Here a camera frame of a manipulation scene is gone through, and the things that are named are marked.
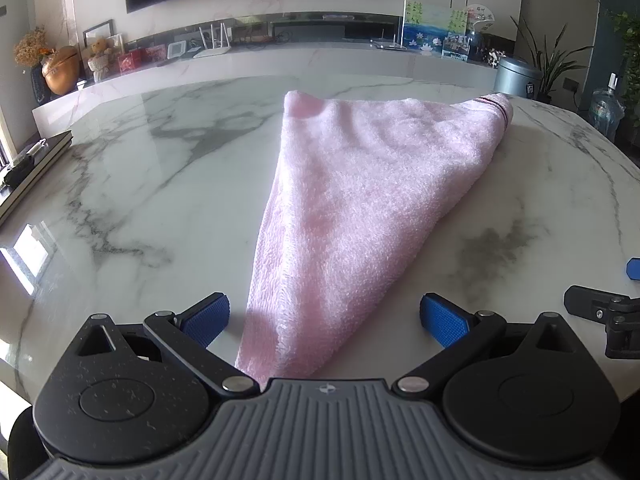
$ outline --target metal canister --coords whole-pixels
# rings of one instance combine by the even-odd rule
[[[511,57],[503,57],[495,75],[495,92],[535,99],[540,89],[542,72],[530,64]]]

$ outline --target towel stripe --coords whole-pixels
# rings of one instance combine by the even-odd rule
[[[497,107],[498,110],[500,110],[500,113],[502,114],[502,118],[504,119],[504,129],[505,130],[507,129],[507,127],[509,126],[509,115],[507,114],[507,111],[504,109],[504,107],[500,103],[497,103],[497,102],[493,101],[492,99],[489,99],[488,97],[478,97],[478,98],[474,99],[474,101],[478,101],[478,102],[481,102],[481,103],[492,104],[495,107]]]

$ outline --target brown vase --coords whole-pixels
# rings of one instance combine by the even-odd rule
[[[55,51],[42,66],[42,75],[54,94],[64,95],[76,87],[80,74],[80,57],[74,46]]]

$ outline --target decorative pot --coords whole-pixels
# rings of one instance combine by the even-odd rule
[[[42,66],[42,75],[54,94],[64,95],[76,87],[80,74],[80,56],[74,46],[55,51]]]
[[[551,104],[551,96],[549,94],[538,94],[538,98],[536,99],[536,101],[540,101],[541,103],[544,103],[545,105],[549,105]]]
[[[42,75],[42,65],[40,63],[31,67],[31,88],[38,106],[51,101],[51,90]]]

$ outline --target pink towel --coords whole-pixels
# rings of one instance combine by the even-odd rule
[[[455,105],[289,92],[236,367],[264,385],[321,367],[486,169],[503,94]]]

